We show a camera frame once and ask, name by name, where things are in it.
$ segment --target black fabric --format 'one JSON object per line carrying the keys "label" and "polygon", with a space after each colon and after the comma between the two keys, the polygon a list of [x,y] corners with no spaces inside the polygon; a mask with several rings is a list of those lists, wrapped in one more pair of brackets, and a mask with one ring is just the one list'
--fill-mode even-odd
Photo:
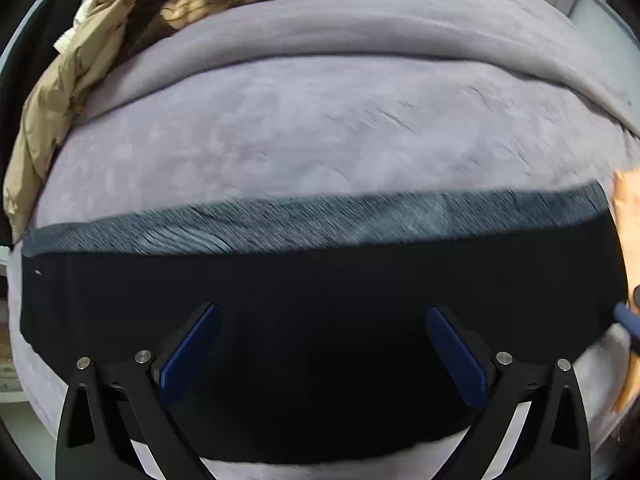
{"label": "black fabric", "polygon": [[[82,0],[44,0],[26,23],[6,59],[0,73],[0,168],[3,179],[20,129],[24,101],[57,56],[58,52],[53,44],[73,24],[81,2]],[[24,13],[30,7],[31,4],[24,9]],[[0,215],[0,245],[11,244],[11,229],[3,212]]]}
{"label": "black fabric", "polygon": [[625,297],[607,212],[569,228],[299,253],[25,257],[21,329],[68,380],[80,356],[157,349],[211,301],[222,335],[172,408],[191,445],[212,459],[316,463],[473,419],[425,336],[430,306],[450,306],[493,351],[551,364],[596,341]]}

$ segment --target white wall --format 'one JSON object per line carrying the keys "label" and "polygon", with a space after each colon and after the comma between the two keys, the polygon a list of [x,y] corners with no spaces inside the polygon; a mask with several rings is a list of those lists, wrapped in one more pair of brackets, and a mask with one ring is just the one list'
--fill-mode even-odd
{"label": "white wall", "polygon": [[577,0],[569,15],[599,51],[640,123],[640,43],[604,0]]}

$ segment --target fleece blanket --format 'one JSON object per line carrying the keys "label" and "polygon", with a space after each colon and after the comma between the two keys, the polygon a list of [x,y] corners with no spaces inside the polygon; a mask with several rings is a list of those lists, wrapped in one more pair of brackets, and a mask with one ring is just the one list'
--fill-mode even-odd
{"label": "fleece blanket", "polygon": [[[69,135],[32,227],[242,197],[591,180],[610,196],[613,171],[640,161],[637,131],[623,89],[542,0],[265,2],[207,18],[114,71]],[[55,432],[65,385],[20,334],[19,255],[8,269],[16,364]],[[594,447],[615,423],[626,356],[613,327],[578,360]],[[459,440],[215,473],[428,478]]]}

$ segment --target metal screw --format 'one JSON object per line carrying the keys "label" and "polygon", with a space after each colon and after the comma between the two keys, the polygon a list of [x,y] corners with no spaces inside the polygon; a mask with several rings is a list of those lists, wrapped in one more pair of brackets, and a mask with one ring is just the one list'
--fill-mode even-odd
{"label": "metal screw", "polygon": [[84,370],[88,368],[90,364],[91,364],[91,359],[89,359],[88,357],[81,357],[78,359],[78,362],[76,363],[76,367],[78,368],[78,370]]}
{"label": "metal screw", "polygon": [[508,352],[498,352],[495,355],[495,360],[498,361],[501,365],[510,365],[513,363],[513,357]]}
{"label": "metal screw", "polygon": [[571,363],[566,359],[558,359],[558,368],[560,368],[563,372],[568,372],[571,370]]}
{"label": "metal screw", "polygon": [[136,362],[143,365],[151,359],[151,352],[149,350],[141,350],[136,354]]}

